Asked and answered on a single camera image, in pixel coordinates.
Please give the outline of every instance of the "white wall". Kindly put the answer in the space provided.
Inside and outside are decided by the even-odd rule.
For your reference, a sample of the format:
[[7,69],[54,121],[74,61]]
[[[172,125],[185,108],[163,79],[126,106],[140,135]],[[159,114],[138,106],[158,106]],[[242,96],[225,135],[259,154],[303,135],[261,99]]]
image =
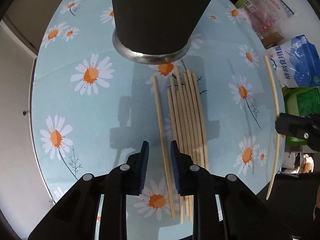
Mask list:
[[50,210],[30,133],[29,88],[35,55],[0,22],[0,208],[26,238]]

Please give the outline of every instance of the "orange flower center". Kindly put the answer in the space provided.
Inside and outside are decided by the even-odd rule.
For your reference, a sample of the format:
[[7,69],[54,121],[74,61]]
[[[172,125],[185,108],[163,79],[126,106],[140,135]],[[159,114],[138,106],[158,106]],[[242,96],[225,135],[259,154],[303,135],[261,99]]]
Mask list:
[[95,67],[88,68],[84,73],[83,80],[89,84],[94,83],[98,79],[99,70]]
[[48,34],[48,39],[51,40],[58,35],[58,30],[53,30]]
[[67,6],[67,8],[68,9],[70,9],[72,6],[74,6],[76,3],[74,3],[74,2],[72,2],[72,3],[70,3],[68,6]]
[[158,70],[161,75],[167,76],[173,70],[174,66],[172,63],[161,64],[158,66]]
[[247,164],[249,161],[252,160],[252,150],[251,148],[247,148],[242,153],[242,161],[244,164]]
[[243,99],[247,99],[248,96],[248,91],[245,89],[244,86],[241,86],[238,88],[239,89],[239,94]]
[[231,16],[232,16],[232,17],[237,17],[238,14],[239,14],[237,9],[231,10],[230,13],[231,13]]
[[152,195],[148,203],[152,208],[163,208],[165,204],[166,200],[163,195]]
[[54,130],[51,133],[50,141],[52,142],[52,145],[54,147],[59,148],[61,145],[61,141],[62,141],[62,135],[57,130]]
[[250,62],[253,62],[253,58],[252,58],[252,56],[251,56],[251,54],[249,52],[246,52],[245,56]]

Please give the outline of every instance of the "screw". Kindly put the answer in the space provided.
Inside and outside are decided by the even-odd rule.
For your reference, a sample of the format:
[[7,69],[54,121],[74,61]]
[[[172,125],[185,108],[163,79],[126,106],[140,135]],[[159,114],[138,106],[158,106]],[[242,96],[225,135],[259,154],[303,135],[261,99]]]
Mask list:
[[130,166],[128,164],[122,164],[120,166],[121,171],[127,171],[128,169],[130,169]]
[[192,171],[199,171],[200,167],[198,165],[191,165],[190,170]]
[[230,181],[236,181],[236,180],[237,180],[237,177],[236,177],[236,175],[234,175],[234,174],[229,174],[229,175],[227,176],[227,179],[230,180]]
[[89,181],[90,179],[92,179],[92,175],[90,173],[84,174],[82,179],[85,181]]

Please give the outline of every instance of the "barcode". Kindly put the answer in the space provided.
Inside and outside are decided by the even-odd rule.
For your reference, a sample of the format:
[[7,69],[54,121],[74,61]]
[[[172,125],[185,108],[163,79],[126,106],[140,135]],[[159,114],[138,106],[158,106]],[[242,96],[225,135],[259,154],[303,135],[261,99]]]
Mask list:
[[250,12],[258,10],[258,8],[250,0],[245,1],[244,5],[250,10]]

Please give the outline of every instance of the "chopstick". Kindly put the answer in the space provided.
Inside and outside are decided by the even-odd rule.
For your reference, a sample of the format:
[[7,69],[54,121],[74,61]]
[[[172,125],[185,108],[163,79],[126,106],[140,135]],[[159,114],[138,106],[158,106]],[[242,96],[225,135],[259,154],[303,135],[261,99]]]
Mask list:
[[201,104],[201,98],[200,98],[200,92],[199,92],[199,88],[198,88],[197,77],[194,72],[192,73],[192,78],[193,78],[193,84],[195,86],[196,98],[197,98],[199,116],[200,116],[200,122],[201,122],[201,131],[202,131],[202,140],[203,140],[203,149],[204,149],[204,166],[205,166],[206,170],[209,170],[207,133],[205,131],[203,108],[202,108],[202,104]]
[[186,73],[183,73],[183,79],[184,79],[184,83],[185,83],[185,87],[186,87],[186,91],[187,91],[187,95],[188,95],[193,138],[195,141],[196,158],[193,159],[193,163],[200,166],[200,150],[199,150],[199,140],[198,140],[198,133],[197,133],[197,125],[196,125],[196,115],[195,115],[195,110],[194,110],[193,103],[192,103],[192,96],[191,96],[191,91],[190,91],[190,86],[189,86],[189,80],[188,80]]
[[160,132],[160,139],[161,139],[165,176],[167,180],[169,201],[170,201],[170,207],[171,207],[171,214],[172,214],[172,218],[175,219],[176,211],[174,208],[174,201],[173,201],[172,182],[171,182],[170,167],[169,167],[169,161],[168,161],[167,144],[166,144],[165,135],[164,135],[160,96],[159,96],[156,76],[153,76],[152,79],[153,79],[153,91],[154,91],[155,101],[156,101],[156,110],[157,110],[157,116],[158,116],[159,132]]
[[[188,123],[188,115],[187,115],[187,109],[186,109],[186,102],[185,102],[185,98],[184,98],[184,94],[183,94],[183,88],[182,88],[182,84],[181,84],[181,80],[180,80],[180,73],[179,73],[179,68],[177,66],[174,67],[174,71],[176,73],[176,77],[177,77],[177,83],[178,83],[178,88],[179,88],[179,99],[181,100],[181,102],[178,101],[178,108],[179,105],[181,104],[182,106],[182,118],[183,120],[181,120],[181,116],[180,116],[180,122],[184,123],[184,125],[181,126],[181,128],[185,129],[185,138],[183,138],[183,141],[186,142],[187,144],[187,149],[185,148],[185,144],[183,145],[183,148],[185,150],[185,154],[188,154],[191,158],[192,158],[192,148],[191,148],[191,138],[190,138],[190,131],[189,131],[189,123]],[[190,214],[190,221],[193,221],[193,217],[192,217],[192,199],[191,197],[188,197],[188,202],[186,202],[186,209],[187,208],[187,204],[189,204],[189,214]]]
[[[278,94],[277,94],[277,91],[276,91],[276,83],[275,83],[275,79],[273,77],[272,68],[270,66],[270,62],[269,62],[268,57],[264,56],[263,59],[264,59],[264,62],[266,64],[268,75],[269,75],[269,79],[270,79],[270,83],[271,83],[271,89],[272,89],[272,94],[273,94],[273,104],[274,104],[274,107],[275,107],[275,113],[276,113],[276,118],[277,118],[280,115],[280,110],[279,110]],[[276,133],[275,159],[274,159],[274,162],[273,162],[272,176],[271,176],[270,184],[269,184],[269,187],[268,187],[266,200],[268,200],[269,197],[270,197],[271,190],[272,190],[272,187],[273,187],[273,183],[275,181],[275,176],[276,176],[276,172],[277,172],[276,169],[277,169],[278,158],[279,158],[279,147],[280,147],[280,134]]]
[[[167,89],[167,96],[168,96],[168,105],[169,105],[169,114],[171,120],[171,129],[172,129],[172,137],[178,143],[178,134],[177,134],[177,126],[176,126],[176,119],[174,116],[174,109],[173,109],[173,101],[170,89]],[[180,202],[180,223],[184,223],[184,208],[183,208],[183,197],[179,197]]]
[[200,116],[199,116],[199,109],[198,109],[198,104],[197,104],[195,86],[193,84],[192,73],[191,73],[190,69],[187,69],[187,75],[188,75],[188,79],[189,79],[193,107],[194,107],[195,115],[196,115],[196,127],[197,127],[199,151],[200,151],[200,166],[204,168],[205,167],[204,166],[204,150],[203,150],[203,143],[202,143],[201,123],[200,123]]
[[[180,97],[180,93],[179,91],[176,92],[177,93],[177,103],[178,103],[178,111],[179,111],[179,117],[180,117],[180,124],[181,124],[181,129],[184,129],[184,120],[183,120],[183,112],[182,112],[182,104],[181,104],[181,97]],[[187,152],[187,142],[186,142],[186,138],[183,138],[183,148],[185,149],[185,152]],[[184,200],[186,202],[186,215],[189,216],[190,215],[190,204],[189,204],[189,197],[185,196]]]

